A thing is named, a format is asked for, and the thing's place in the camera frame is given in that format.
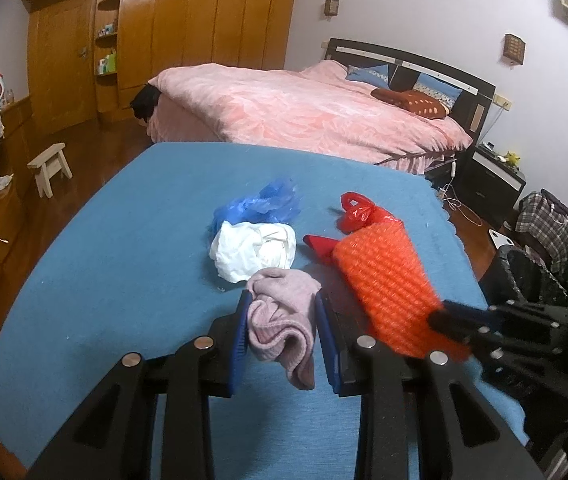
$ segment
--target power outlet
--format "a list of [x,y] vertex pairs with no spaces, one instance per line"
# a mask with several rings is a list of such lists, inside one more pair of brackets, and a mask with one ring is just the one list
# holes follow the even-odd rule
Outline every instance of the power outlet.
[[495,94],[492,101],[496,104],[499,108],[503,108],[505,111],[509,111],[513,105],[512,101],[509,101],[503,95]]

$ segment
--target blue pillow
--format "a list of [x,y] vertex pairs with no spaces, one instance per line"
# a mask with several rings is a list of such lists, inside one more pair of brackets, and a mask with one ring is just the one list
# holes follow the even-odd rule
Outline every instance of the blue pillow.
[[448,108],[448,112],[452,110],[454,102],[457,101],[457,98],[463,92],[461,88],[444,83],[441,79],[428,74],[419,74],[413,90],[424,92],[424,94],[431,96],[433,99],[437,99]]
[[349,66],[349,74],[346,76],[348,81],[359,81],[361,83],[368,83],[369,85],[376,86],[377,88],[388,88],[388,81],[393,77],[397,67],[393,65],[389,72],[389,66],[379,65],[369,68],[359,68],[356,66]]

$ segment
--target white plastic bag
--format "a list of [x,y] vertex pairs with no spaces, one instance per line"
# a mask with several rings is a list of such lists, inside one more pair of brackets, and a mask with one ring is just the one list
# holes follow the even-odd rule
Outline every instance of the white plastic bag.
[[286,224],[231,225],[224,221],[209,256],[221,278],[238,283],[268,267],[290,269],[295,259],[295,231]]

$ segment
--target pink comforter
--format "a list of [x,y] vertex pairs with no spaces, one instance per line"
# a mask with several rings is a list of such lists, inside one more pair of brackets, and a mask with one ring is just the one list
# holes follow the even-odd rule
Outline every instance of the pink comforter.
[[[303,72],[204,64],[164,70],[149,83],[162,92],[160,105],[167,96],[225,142],[386,161],[411,173],[472,143],[451,118],[429,120],[380,102],[369,95],[373,86],[346,74],[331,60]],[[176,126],[151,118],[149,135],[165,139],[158,130]]]

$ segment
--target wall sconce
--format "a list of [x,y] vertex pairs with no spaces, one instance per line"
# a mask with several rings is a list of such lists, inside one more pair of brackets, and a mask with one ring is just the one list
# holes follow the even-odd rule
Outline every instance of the wall sconce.
[[510,59],[514,64],[524,64],[524,53],[526,43],[521,38],[507,34],[504,39],[504,57]]
[[325,16],[337,16],[339,12],[339,0],[326,0],[324,4]]

